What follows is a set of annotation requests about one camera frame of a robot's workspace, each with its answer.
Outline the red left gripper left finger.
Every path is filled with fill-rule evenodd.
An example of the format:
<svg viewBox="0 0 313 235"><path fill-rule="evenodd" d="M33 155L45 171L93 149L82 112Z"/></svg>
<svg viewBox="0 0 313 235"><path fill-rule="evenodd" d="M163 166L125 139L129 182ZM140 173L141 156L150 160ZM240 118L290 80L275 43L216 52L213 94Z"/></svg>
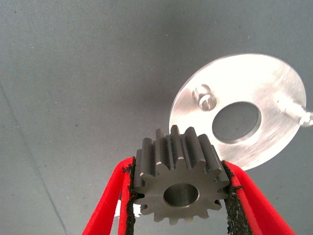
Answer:
<svg viewBox="0 0 313 235"><path fill-rule="evenodd" d="M109 235L119 199L121 206L118 234L134 234L133 204L142 197L133 187L134 169L135 157L126 158L117 164L82 234Z"/></svg>

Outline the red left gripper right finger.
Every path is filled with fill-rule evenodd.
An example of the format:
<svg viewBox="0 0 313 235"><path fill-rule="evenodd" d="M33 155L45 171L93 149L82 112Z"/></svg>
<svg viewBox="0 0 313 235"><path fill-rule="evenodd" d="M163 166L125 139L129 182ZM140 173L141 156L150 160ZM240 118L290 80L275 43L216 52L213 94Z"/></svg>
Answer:
<svg viewBox="0 0 313 235"><path fill-rule="evenodd" d="M228 234L294 235L295 232L240 167L222 161L230 179L225 200Z"/></svg>

